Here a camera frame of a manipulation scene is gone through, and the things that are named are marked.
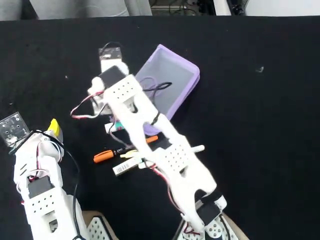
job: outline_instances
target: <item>purple plastic bin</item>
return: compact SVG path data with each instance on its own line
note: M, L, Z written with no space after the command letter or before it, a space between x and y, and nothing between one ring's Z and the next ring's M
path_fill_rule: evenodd
M192 62L160 44L135 78L144 89L163 82L172 83L170 87L159 90L155 95L156 108L170 120L197 85L200 70ZM147 135L157 135L159 132L160 130L149 124L144 126L144 133Z

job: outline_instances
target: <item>black tabletop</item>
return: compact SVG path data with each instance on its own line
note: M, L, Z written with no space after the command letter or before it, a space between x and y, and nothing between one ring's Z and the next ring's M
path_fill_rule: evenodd
M135 74L163 44L200 68L172 123L192 146L206 146L198 157L227 199L225 212L251 239L316 239L319 25L320 17L0 22L0 118L19 111L42 130L56 118L80 164L82 209L104 213L120 239L171 239L180 217L162 179L148 169L115 177L118 159L94 164L94 154L120 147L105 133L109 119L69 117L100 72L99 47L121 43ZM1 239L30 240L8 151L0 144ZM61 170L72 193L76 168L67 156Z

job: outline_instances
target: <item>perforated white plate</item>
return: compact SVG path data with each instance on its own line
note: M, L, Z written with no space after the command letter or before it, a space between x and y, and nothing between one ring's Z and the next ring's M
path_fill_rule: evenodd
M91 240L111 240L100 217L92 218L87 230Z

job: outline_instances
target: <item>floor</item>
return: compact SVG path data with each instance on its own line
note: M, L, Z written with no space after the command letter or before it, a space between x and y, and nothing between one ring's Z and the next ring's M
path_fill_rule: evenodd
M197 16L197 0L149 0L153 16Z

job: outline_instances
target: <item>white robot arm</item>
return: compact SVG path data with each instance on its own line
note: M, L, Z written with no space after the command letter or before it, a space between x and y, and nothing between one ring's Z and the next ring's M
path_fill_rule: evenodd
M206 239L216 238L209 229L212 229L215 219L227 206L225 198L215 192L215 180L196 157L186 137L179 134L166 116L157 110L123 64L115 63L104 68L104 60L101 60L102 74L92 80L92 87L88 90L93 98L96 116L112 114L120 121L146 166L167 182L168 191L172 193L174 203L186 222L186 234L183 237L193 239L190 233L194 233L197 239L204 239L205 236ZM145 123L161 130L170 146L151 150L145 140ZM195 203L198 190L204 191L207 199L212 200L209 204L200 204L203 205L202 211L197 210Z
M44 133L36 131L28 136L17 143L13 180L23 199L33 239L89 240L78 201L62 189L59 162L64 149L57 144L63 140L57 121L52 120Z

